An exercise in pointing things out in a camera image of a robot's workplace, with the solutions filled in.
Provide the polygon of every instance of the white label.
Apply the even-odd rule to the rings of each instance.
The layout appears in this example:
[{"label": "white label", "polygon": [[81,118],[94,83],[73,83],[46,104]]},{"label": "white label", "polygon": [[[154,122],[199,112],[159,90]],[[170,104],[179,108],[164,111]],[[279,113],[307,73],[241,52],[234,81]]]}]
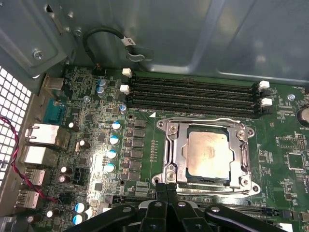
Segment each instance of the white label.
[{"label": "white label", "polygon": [[130,46],[130,45],[136,45],[135,42],[133,41],[133,39],[131,38],[126,38],[124,37],[121,42],[125,45],[125,46]]}]

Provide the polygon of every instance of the metal panel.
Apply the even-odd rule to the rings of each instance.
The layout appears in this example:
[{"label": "metal panel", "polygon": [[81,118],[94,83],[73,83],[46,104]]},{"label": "metal panel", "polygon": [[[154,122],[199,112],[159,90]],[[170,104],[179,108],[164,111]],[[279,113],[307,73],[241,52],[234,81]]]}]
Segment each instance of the metal panel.
[{"label": "metal panel", "polygon": [[[61,6],[73,12],[72,30],[114,27],[153,49],[154,60],[142,63],[149,71],[309,82],[307,0],[66,0]],[[100,33],[89,43],[105,67],[134,68],[114,36]],[[81,44],[75,64],[92,65]]]},{"label": "metal panel", "polygon": [[[54,18],[65,29],[67,21],[58,1],[48,2]],[[2,66],[30,90],[37,91],[42,80],[32,77],[63,59],[73,60],[77,43],[72,33],[60,33],[46,2],[4,0],[0,4],[0,59]],[[42,59],[34,53],[41,51]]]}]

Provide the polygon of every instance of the motherboard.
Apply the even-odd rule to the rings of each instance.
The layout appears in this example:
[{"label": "motherboard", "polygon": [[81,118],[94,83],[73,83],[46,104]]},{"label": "motherboard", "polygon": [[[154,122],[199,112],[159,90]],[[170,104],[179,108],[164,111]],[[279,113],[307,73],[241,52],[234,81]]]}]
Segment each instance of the motherboard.
[{"label": "motherboard", "polygon": [[[61,205],[27,211],[42,216],[35,231],[74,226],[78,203],[87,218],[122,203],[138,207],[165,182],[177,183],[179,199],[201,209],[222,203],[287,231],[309,232],[306,88],[270,83],[265,94],[271,103],[257,112],[260,99],[252,89],[263,83],[134,75],[141,78],[119,70],[65,70],[72,98],[51,99],[43,119],[70,132],[46,187]],[[119,91],[123,84],[131,88],[128,95]],[[196,93],[191,99],[186,85]],[[47,217],[55,209],[60,213]]]}]

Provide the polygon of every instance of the white triangle marker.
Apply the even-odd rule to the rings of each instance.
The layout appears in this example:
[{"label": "white triangle marker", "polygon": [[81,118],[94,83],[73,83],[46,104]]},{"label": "white triangle marker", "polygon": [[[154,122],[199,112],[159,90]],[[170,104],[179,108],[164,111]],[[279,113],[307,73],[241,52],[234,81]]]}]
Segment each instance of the white triangle marker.
[{"label": "white triangle marker", "polygon": [[149,117],[155,117],[155,112],[152,115],[150,115]]}]

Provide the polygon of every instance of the cable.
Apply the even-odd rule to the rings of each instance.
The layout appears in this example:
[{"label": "cable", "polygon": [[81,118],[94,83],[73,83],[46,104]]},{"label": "cable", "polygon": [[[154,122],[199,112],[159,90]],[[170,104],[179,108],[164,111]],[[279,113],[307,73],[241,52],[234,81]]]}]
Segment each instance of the cable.
[{"label": "cable", "polygon": [[[90,57],[92,62],[95,63],[98,68],[101,68],[100,64],[96,61],[95,55],[93,54],[90,47],[88,46],[89,37],[93,34],[98,33],[98,32],[107,32],[107,33],[113,34],[113,35],[117,36],[120,40],[124,39],[125,36],[120,31],[118,31],[114,28],[109,28],[109,27],[93,28],[93,29],[90,29],[89,31],[87,31],[84,34],[84,36],[83,36],[83,46],[84,46],[85,52]],[[128,45],[128,46],[126,46],[126,49],[128,50],[129,53],[133,54],[133,46]]]},{"label": "cable", "polygon": [[19,169],[16,167],[16,159],[17,159],[17,154],[18,154],[18,151],[19,151],[19,137],[18,137],[18,134],[17,134],[17,131],[15,129],[15,127],[12,125],[12,123],[10,122],[10,120],[4,116],[0,116],[0,120],[3,121],[4,123],[8,124],[13,135],[14,135],[14,140],[15,140],[15,148],[14,148],[14,153],[12,155],[12,161],[10,163],[10,165],[12,166],[13,170],[15,173],[17,173],[20,178],[22,178],[29,187],[31,187],[32,189],[34,189],[39,195],[40,197],[42,197],[43,199],[47,199],[49,201],[52,201],[54,203],[58,203],[58,200],[53,198],[53,197],[46,197],[42,191],[40,189],[38,189],[37,187],[35,187],[33,185],[33,183],[23,174],[20,173]]}]

